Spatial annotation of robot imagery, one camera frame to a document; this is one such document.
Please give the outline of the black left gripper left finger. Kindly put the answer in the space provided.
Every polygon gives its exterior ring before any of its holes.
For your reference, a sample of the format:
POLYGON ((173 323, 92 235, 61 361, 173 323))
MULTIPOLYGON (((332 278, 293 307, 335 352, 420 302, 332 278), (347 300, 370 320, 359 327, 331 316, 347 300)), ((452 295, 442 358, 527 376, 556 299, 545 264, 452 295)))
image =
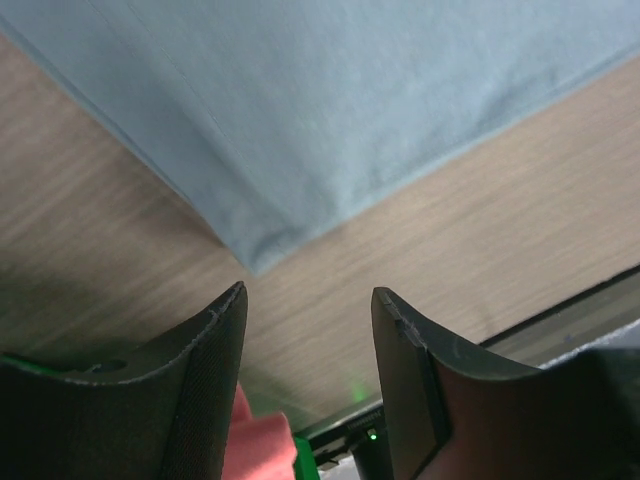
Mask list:
POLYGON ((1 357, 5 479, 217 479, 244 344, 242 283, 88 368, 1 357))

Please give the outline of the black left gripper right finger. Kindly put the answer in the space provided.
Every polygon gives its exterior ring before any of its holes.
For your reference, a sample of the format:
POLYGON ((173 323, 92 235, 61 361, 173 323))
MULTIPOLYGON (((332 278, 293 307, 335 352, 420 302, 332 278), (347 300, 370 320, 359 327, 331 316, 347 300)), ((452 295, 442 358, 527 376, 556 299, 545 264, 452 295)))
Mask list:
POLYGON ((392 290, 371 299, 397 479, 635 479, 639 353, 583 351, 547 369, 504 358, 392 290))

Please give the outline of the blue t shirt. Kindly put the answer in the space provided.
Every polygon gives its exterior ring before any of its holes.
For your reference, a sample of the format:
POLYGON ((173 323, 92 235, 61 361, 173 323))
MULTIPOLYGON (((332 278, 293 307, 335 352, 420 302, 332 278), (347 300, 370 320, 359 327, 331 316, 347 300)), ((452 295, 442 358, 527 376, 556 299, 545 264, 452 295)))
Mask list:
POLYGON ((5 1, 1 29, 255 273, 639 53, 635 1, 5 1))

